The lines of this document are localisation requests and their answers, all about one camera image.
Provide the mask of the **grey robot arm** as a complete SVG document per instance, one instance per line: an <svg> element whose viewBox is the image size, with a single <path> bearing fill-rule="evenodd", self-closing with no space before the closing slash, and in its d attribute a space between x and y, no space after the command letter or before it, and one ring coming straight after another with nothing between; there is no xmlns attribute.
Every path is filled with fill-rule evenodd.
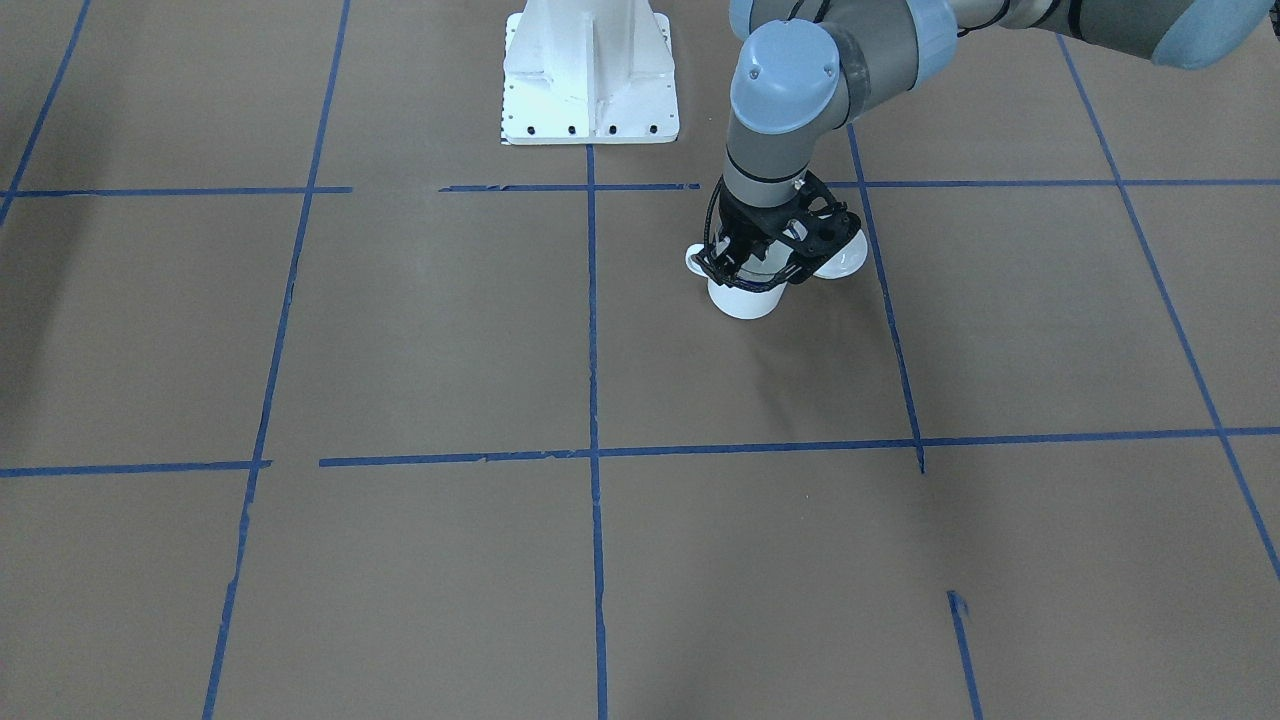
<svg viewBox="0 0 1280 720"><path fill-rule="evenodd" d="M861 219L812 170L815 145L937 76L969 35L1042 29L1198 70L1276 17L1275 1L733 1L724 168L687 264L746 293L855 272Z"/></svg>

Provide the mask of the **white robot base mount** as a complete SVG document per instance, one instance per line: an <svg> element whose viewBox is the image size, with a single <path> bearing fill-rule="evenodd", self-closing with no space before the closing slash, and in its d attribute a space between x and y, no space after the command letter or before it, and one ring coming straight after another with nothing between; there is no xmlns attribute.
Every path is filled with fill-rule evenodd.
<svg viewBox="0 0 1280 720"><path fill-rule="evenodd" d="M671 23L648 1L527 1L506 19L503 72L503 143L680 135Z"/></svg>

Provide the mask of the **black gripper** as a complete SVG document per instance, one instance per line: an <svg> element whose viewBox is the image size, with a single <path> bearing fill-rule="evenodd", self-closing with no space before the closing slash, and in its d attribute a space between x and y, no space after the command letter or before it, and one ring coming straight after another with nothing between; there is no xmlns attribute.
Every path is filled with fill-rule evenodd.
<svg viewBox="0 0 1280 720"><path fill-rule="evenodd" d="M712 283L745 290L739 273L750 261L750 291L772 291L797 284L813 274L813 266L790 247L785 227L796 208L797 191L805 183L824 183L812 172L785 181L791 197L772 206L758 206L733 193L726 178L712 191L705 218L705 249L692 249L692 272ZM781 243L786 255L768 256Z"/></svg>

